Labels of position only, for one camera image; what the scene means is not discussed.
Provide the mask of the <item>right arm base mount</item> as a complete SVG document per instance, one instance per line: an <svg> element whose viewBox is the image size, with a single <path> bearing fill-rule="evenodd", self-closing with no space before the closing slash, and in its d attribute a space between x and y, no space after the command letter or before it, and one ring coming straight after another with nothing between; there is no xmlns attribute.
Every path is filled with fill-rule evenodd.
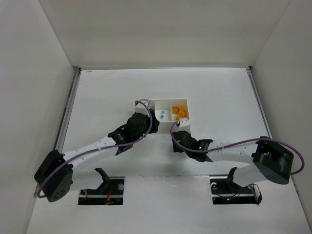
<svg viewBox="0 0 312 234"><path fill-rule="evenodd" d="M233 182L234 172L237 168L231 168L227 177L210 177L212 202L214 205L231 204L255 204L262 202L262 192L257 184L241 187Z"/></svg>

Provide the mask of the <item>yellow lego piece with flower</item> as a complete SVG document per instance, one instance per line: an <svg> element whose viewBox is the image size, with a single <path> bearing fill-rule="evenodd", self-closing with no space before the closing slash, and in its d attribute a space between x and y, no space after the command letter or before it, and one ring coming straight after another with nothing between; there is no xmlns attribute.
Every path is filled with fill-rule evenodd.
<svg viewBox="0 0 312 234"><path fill-rule="evenodd" d="M176 115L176 120L178 121L178 120L180 120L180 119L182 119L182 118L185 118L186 113L187 113L187 110L186 110L186 109L180 108L179 111L178 111L178 113L177 113L177 115Z"/></svg>

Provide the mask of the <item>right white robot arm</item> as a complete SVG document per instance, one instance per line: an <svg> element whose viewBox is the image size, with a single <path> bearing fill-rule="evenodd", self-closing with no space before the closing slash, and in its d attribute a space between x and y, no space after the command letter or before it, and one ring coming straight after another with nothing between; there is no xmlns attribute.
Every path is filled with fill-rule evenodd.
<svg viewBox="0 0 312 234"><path fill-rule="evenodd" d="M243 167L230 169L227 181L240 187L268 180L276 184L289 183L294 155L281 143L261 137L240 144L217 144L209 149L211 139L196 140L187 131L170 132L175 153L185 153L198 162L240 162Z"/></svg>

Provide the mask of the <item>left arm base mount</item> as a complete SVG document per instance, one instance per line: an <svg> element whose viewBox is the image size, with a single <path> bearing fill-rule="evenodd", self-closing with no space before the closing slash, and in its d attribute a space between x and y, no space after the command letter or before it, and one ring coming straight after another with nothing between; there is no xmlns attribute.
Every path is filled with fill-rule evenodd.
<svg viewBox="0 0 312 234"><path fill-rule="evenodd" d="M78 205L122 205L125 177L110 177L102 168L95 168L101 176L101 183L95 189L79 192Z"/></svg>

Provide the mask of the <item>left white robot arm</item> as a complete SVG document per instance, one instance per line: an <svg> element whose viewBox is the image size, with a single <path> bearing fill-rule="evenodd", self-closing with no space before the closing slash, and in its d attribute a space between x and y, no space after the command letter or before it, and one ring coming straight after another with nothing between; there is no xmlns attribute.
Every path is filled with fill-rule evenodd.
<svg viewBox="0 0 312 234"><path fill-rule="evenodd" d="M135 112L126 124L88 146L65 153L52 150L34 175L39 186L37 197L55 202L70 191L103 191L108 186L107 174L100 167L90 171L87 167L131 149L148 134L156 133L158 126L153 110L146 115Z"/></svg>

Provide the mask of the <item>long yellow lego brick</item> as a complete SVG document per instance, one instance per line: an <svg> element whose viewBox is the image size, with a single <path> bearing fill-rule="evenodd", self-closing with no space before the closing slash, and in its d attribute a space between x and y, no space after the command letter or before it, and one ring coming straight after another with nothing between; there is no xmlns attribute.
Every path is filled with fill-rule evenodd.
<svg viewBox="0 0 312 234"><path fill-rule="evenodd" d="M178 106L172 106L171 110L172 110L172 114L178 114L180 111L181 107Z"/></svg>

